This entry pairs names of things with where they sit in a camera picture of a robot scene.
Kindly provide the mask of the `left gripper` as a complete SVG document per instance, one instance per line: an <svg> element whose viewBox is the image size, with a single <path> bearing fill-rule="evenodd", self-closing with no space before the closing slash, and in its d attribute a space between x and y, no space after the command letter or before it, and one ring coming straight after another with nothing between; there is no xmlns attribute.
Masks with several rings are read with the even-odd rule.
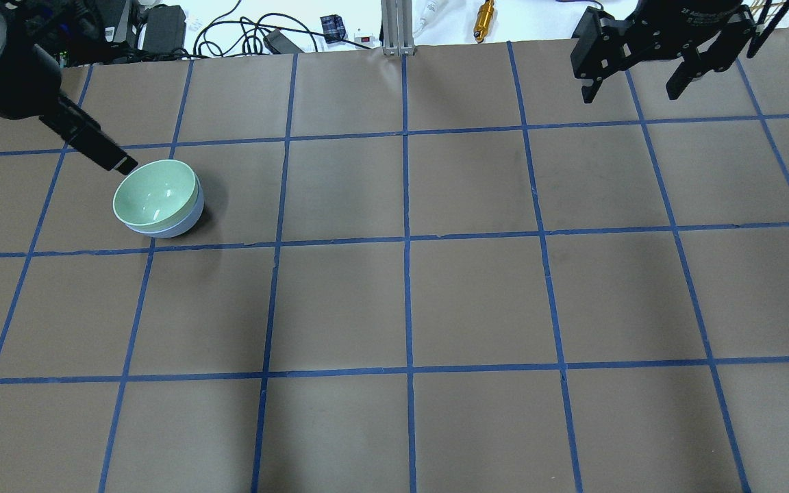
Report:
<svg viewBox="0 0 789 493"><path fill-rule="evenodd" d="M115 143L84 109L60 94L57 62L26 31L0 14L0 116L17 121L38 116L72 149L107 171L128 175L138 160Z"/></svg>

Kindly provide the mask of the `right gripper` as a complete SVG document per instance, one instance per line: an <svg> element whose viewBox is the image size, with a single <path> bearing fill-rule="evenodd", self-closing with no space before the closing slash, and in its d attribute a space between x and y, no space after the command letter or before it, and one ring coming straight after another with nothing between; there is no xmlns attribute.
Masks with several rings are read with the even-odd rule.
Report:
<svg viewBox="0 0 789 493"><path fill-rule="evenodd" d="M588 7L574 28L570 55L585 104L605 78L642 62L681 60L666 82L670 101L710 71L730 68L758 38L758 23L740 1L640 1L624 19Z"/></svg>

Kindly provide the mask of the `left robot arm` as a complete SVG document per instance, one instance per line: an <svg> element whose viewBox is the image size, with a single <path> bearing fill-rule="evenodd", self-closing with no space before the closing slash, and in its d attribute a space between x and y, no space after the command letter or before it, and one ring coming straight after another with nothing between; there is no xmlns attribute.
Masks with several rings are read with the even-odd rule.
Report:
<svg viewBox="0 0 789 493"><path fill-rule="evenodd" d="M0 3L0 118L37 118L105 170L128 175L138 162L62 90L62 68Z"/></svg>

